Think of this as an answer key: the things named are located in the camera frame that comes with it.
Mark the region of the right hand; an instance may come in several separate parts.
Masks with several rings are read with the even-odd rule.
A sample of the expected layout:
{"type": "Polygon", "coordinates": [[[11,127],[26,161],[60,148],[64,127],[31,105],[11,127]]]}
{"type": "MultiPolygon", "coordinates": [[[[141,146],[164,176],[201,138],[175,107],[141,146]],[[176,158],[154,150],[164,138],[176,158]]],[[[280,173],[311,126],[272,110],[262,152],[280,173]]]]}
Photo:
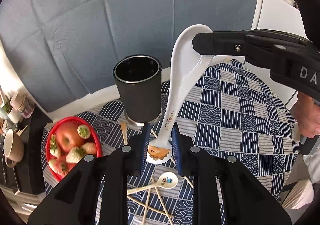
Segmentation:
{"type": "Polygon", "coordinates": [[[301,135],[314,138],[319,135],[319,105],[314,102],[313,98],[300,91],[297,98],[290,112],[298,123],[301,135]]]}

